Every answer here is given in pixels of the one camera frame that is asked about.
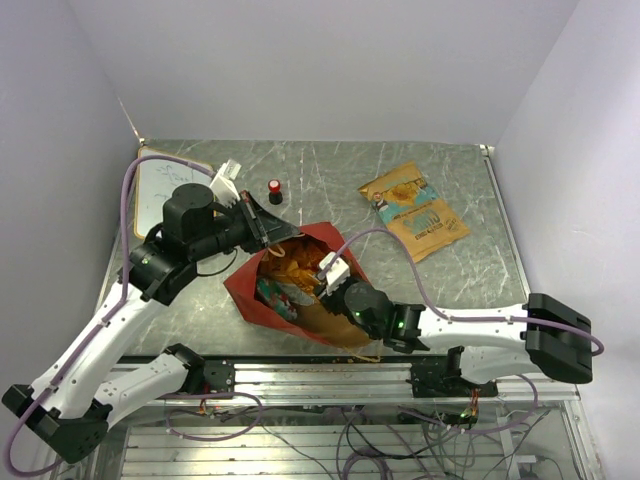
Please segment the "red paper bag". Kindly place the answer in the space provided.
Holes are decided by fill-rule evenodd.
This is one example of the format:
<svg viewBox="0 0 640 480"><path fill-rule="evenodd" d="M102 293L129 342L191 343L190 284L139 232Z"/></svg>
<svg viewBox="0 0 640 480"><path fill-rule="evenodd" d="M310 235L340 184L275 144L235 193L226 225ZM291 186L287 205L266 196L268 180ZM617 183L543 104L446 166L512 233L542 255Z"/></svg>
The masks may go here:
<svg viewBox="0 0 640 480"><path fill-rule="evenodd" d="M374 341L345 315L325 310L314 294L320 262L344 243L329 222L304 225L253 255L224 286L246 322L355 354Z"/></svg>

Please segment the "orange snack bag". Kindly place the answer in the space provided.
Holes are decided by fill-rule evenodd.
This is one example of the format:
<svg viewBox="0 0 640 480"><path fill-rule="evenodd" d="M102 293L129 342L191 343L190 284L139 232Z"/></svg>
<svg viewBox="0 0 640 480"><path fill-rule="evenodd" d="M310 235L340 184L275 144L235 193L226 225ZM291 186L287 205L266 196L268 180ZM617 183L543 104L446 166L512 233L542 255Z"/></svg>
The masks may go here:
<svg viewBox="0 0 640 480"><path fill-rule="evenodd" d="M314 288L319 285L315 275L328 253L329 247L324 242L308 235L296 236L268 247L259 262L258 273L315 298Z"/></svg>

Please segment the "brown teal chips bag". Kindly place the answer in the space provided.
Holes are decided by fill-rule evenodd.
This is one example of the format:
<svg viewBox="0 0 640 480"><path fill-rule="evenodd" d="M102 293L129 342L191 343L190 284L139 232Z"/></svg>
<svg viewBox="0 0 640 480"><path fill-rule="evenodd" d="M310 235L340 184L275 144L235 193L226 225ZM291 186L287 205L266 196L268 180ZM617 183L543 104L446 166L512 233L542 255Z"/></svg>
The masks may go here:
<svg viewBox="0 0 640 480"><path fill-rule="evenodd" d="M361 186L359 193L401 240L414 262L470 234L469 227L413 161Z"/></svg>

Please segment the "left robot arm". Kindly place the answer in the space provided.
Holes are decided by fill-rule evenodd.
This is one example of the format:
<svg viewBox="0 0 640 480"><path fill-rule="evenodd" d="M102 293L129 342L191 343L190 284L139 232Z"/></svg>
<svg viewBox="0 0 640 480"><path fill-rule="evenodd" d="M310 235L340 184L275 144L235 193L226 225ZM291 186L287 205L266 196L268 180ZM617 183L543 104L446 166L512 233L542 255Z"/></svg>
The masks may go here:
<svg viewBox="0 0 640 480"><path fill-rule="evenodd" d="M115 380L106 378L133 338L197 279L199 261L235 248L257 253L299 232L247 191L230 206L219 200L203 184L177 187L163 205L161 223L125 258L80 337L43 375L3 395L3 404L62 461L86 458L114 425L148 402L202 390L205 361L182 344Z"/></svg>

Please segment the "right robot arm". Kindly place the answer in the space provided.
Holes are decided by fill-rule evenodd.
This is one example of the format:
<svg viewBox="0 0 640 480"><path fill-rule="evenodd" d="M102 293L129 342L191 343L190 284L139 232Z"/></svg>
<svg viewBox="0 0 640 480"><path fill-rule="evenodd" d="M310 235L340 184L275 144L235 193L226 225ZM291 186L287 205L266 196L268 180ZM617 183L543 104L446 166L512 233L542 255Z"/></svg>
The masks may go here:
<svg viewBox="0 0 640 480"><path fill-rule="evenodd" d="M591 322L553 297L533 293L524 304L445 310L394 302L363 280L314 290L322 306L345 316L370 339L403 354L444 350L440 373L450 394L511 375L542 373L568 384L593 379Z"/></svg>

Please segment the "green white snack bag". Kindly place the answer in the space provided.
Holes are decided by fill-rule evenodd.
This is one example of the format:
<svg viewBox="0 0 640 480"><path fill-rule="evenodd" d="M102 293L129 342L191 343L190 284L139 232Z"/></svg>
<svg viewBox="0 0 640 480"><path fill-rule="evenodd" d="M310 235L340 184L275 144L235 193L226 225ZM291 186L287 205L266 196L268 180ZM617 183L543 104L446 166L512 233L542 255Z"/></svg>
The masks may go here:
<svg viewBox="0 0 640 480"><path fill-rule="evenodd" d="M303 307L314 304L314 297L295 284L282 283L267 277L257 278L256 297L289 322L298 319Z"/></svg>

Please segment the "red and black stamp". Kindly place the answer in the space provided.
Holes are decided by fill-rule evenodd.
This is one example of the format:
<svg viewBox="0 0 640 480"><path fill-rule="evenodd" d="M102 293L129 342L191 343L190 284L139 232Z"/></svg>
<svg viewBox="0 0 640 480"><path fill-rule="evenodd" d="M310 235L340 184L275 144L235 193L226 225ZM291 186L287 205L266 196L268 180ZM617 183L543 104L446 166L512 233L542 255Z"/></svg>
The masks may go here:
<svg viewBox="0 0 640 480"><path fill-rule="evenodd" d="M272 179L268 182L268 198L272 205L280 205L283 202L283 193L281 191L281 182L277 179Z"/></svg>

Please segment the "aluminium frame rail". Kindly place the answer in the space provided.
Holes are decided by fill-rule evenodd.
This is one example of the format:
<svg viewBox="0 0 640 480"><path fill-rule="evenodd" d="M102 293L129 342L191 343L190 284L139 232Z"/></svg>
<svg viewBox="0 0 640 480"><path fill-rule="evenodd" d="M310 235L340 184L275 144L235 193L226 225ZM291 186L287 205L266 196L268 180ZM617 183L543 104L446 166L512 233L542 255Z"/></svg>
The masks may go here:
<svg viewBox="0 0 640 480"><path fill-rule="evenodd" d="M251 364L237 363L223 380L226 391L258 397L263 404L417 404L427 401L466 403L471 399L465 387L436 387L427 380L429 367L411 363ZM539 374L527 375L541 403L580 400L577 387L561 384ZM481 401L533 400L531 387L518 377L494 381L481 390Z"/></svg>

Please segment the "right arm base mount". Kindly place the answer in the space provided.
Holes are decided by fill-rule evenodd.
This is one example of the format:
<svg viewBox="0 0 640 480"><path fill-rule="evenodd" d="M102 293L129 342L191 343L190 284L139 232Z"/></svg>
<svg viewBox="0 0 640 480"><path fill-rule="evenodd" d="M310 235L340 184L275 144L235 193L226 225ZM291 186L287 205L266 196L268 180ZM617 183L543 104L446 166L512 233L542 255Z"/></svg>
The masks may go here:
<svg viewBox="0 0 640 480"><path fill-rule="evenodd" d="M450 374L445 356L419 357L412 361L407 383L411 386L414 398L471 397L474 389L481 398L498 396L495 381L475 385Z"/></svg>

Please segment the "white board with yellow frame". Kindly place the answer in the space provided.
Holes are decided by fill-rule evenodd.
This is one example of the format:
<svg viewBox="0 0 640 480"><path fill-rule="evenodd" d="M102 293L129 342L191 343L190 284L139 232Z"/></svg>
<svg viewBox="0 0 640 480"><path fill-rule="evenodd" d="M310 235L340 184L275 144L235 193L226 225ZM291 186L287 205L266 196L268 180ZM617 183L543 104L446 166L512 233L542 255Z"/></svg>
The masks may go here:
<svg viewBox="0 0 640 480"><path fill-rule="evenodd" d="M149 230L162 221L162 208L175 188L198 183L209 185L215 170L192 160L202 170L166 159L151 159L138 165L135 189L133 232L144 239Z"/></svg>

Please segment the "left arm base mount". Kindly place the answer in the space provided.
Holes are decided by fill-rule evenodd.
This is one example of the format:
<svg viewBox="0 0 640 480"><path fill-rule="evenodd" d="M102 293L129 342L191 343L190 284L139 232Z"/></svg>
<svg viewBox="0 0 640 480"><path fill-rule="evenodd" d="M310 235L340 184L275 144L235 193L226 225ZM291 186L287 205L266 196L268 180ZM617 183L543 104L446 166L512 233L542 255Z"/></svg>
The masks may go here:
<svg viewBox="0 0 640 480"><path fill-rule="evenodd" d="M235 387L235 368L227 360L206 361L203 368L203 393L229 393Z"/></svg>

